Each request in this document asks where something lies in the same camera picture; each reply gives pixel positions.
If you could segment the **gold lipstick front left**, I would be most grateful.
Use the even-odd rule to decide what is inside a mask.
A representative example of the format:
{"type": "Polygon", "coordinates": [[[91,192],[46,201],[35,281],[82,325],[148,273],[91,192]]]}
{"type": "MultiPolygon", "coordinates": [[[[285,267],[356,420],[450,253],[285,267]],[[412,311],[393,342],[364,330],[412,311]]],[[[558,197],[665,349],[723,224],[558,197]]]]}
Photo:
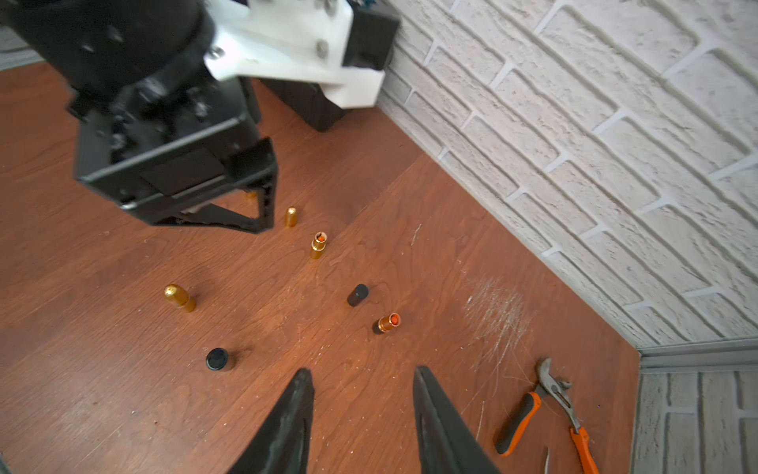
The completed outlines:
{"type": "Polygon", "coordinates": [[[166,286],[164,297],[175,306],[175,308],[179,308],[187,313],[193,312],[197,307],[197,302],[195,302],[195,299],[191,294],[177,284],[169,284],[169,286],[166,286]]]}

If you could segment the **dark brown lipstick cap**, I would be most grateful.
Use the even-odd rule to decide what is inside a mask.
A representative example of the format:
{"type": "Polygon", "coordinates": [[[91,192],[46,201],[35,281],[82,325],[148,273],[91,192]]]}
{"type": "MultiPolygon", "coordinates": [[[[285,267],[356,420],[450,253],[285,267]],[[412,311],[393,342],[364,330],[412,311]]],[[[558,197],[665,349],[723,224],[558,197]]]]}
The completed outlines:
{"type": "Polygon", "coordinates": [[[347,297],[347,304],[351,307],[358,306],[369,296],[369,288],[365,284],[358,284],[347,297]]]}

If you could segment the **black gold lipstick base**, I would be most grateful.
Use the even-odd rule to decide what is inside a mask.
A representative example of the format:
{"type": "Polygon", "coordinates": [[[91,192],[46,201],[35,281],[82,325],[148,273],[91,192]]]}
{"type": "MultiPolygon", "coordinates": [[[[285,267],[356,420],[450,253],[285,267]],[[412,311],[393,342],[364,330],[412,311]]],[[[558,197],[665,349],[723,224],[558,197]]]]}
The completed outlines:
{"type": "Polygon", "coordinates": [[[379,318],[372,326],[372,331],[376,335],[387,334],[397,329],[401,324],[401,316],[398,313],[391,313],[379,318]]]}

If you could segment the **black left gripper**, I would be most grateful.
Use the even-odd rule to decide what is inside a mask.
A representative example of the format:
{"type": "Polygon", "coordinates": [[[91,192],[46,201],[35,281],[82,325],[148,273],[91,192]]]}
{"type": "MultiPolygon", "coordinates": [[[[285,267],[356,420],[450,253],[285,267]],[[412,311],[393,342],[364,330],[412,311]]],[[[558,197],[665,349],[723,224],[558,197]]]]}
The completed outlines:
{"type": "Polygon", "coordinates": [[[274,227],[278,162],[260,119],[248,79],[195,88],[152,118],[93,111],[74,177],[148,225],[261,234],[274,227]]]}

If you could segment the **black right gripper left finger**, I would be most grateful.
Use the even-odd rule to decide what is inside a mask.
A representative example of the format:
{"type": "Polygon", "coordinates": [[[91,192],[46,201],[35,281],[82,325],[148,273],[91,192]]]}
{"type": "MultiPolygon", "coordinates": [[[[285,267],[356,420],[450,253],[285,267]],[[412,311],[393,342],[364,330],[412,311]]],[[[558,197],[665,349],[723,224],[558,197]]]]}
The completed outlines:
{"type": "Polygon", "coordinates": [[[315,388],[309,369],[298,369],[228,473],[307,472],[315,388]]]}

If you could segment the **gold lipstick piece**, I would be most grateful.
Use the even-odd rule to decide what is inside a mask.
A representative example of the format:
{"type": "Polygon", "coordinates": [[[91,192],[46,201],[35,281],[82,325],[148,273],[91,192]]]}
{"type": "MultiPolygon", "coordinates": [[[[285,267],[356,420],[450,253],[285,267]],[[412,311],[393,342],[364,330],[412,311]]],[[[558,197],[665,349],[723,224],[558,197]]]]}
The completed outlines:
{"type": "Polygon", "coordinates": [[[326,249],[326,244],[328,240],[328,235],[324,231],[319,231],[315,234],[314,239],[311,243],[311,251],[310,251],[310,257],[314,260],[318,260],[321,258],[321,256],[324,254],[324,251],[326,249]]]}
{"type": "Polygon", "coordinates": [[[288,228],[296,226],[298,223],[298,210],[296,207],[288,207],[285,214],[285,226],[288,228]]]}

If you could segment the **orange handled pliers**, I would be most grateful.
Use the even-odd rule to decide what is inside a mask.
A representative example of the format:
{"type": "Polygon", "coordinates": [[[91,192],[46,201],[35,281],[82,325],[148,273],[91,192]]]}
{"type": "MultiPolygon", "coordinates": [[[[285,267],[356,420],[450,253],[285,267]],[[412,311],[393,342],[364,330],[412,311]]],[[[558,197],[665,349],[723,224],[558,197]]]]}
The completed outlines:
{"type": "Polygon", "coordinates": [[[537,367],[538,383],[540,389],[549,397],[553,398],[564,410],[570,420],[570,436],[576,446],[582,471],[584,474],[599,474],[599,469],[590,451],[590,436],[587,430],[580,424],[576,416],[574,403],[570,400],[568,389],[572,386],[568,381],[558,380],[550,373],[551,360],[544,359],[537,367]]]}

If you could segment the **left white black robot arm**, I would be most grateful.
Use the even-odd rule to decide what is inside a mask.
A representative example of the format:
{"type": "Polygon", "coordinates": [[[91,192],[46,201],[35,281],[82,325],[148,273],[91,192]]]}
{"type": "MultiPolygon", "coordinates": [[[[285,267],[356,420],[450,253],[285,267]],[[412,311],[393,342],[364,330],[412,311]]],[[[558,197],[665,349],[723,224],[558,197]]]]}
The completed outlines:
{"type": "Polygon", "coordinates": [[[79,183],[151,226],[274,226],[274,146],[251,82],[206,66],[203,2],[5,1],[1,22],[72,91],[79,183]]]}

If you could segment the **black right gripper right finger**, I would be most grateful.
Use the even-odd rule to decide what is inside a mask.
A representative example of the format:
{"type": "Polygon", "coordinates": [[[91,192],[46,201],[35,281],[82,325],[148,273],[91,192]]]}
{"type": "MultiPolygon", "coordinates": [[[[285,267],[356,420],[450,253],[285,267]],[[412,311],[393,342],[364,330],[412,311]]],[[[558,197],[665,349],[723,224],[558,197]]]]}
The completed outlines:
{"type": "Polygon", "coordinates": [[[413,398],[422,473],[499,473],[428,367],[417,367],[413,398]]]}

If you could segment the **black lipstick tube front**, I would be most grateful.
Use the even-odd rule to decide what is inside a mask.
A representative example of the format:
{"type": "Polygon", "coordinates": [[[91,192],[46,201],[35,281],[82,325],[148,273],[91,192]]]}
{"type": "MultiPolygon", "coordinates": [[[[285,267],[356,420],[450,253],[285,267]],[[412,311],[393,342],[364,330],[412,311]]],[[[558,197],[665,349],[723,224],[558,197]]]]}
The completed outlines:
{"type": "Polygon", "coordinates": [[[236,365],[236,357],[227,349],[214,348],[206,355],[205,365],[210,371],[230,371],[236,365]]]}

